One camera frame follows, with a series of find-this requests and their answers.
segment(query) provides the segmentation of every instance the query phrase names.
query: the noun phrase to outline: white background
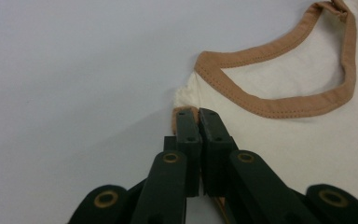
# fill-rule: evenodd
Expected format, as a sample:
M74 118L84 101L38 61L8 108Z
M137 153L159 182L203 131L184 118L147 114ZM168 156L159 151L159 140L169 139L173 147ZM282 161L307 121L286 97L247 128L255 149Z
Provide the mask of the white background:
M147 177L198 54L269 42L311 2L0 0L0 224L66 223ZM199 197L186 223L223 221Z

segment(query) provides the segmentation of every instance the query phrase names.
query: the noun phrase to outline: white garment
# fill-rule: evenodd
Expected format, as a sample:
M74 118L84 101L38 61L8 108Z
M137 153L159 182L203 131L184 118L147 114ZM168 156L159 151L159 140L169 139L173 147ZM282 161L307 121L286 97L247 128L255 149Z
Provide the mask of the white garment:
M358 6L351 1L347 5L357 25L357 82L345 105L316 117L266 119L234 104L194 72L177 91L174 106L216 111L239 148L259 154L288 187L305 192L310 185L325 183L358 199ZM342 31L338 18L324 12L297 48L263 63L223 71L260 98L328 91L342 82Z

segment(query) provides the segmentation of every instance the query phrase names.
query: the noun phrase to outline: fabric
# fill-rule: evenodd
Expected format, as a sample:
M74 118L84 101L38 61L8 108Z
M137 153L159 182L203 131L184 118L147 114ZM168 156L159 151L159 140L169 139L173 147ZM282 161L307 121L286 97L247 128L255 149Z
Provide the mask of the fabric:
M202 53L174 107L219 113L239 148L259 154L293 189L326 183L358 198L358 5L346 3L312 5L294 31L267 45Z

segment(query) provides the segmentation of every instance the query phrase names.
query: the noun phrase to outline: brass ring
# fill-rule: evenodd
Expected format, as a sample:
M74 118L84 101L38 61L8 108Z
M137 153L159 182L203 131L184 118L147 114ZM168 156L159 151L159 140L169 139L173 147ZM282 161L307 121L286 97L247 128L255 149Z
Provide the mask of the brass ring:
M246 152L238 154L237 158L241 162L253 162L255 160L255 157L253 155Z
M335 207L346 207L348 206L348 200L342 196L339 192L331 189L322 189L319 191L319 197L325 202Z
M162 160L167 163L174 163L179 161L179 156L175 153L167 153L162 157Z
M106 190L97 195L94 199L94 205L99 208L110 207L117 202L118 195L112 190Z

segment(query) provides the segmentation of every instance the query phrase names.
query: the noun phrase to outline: tan neckline trim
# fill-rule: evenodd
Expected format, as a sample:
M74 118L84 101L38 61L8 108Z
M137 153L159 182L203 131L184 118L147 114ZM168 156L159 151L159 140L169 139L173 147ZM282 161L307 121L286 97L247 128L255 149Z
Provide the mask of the tan neckline trim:
M346 24L341 51L344 81L338 87L309 96L262 99L242 90L222 71L222 68L264 62L294 49L308 37L323 9L337 15ZM341 0L335 0L332 3L312 4L293 31L266 45L233 53L202 52L197 59L195 70L232 102L259 116L271 119L311 117L334 110L352 98L356 82L355 51L354 17Z

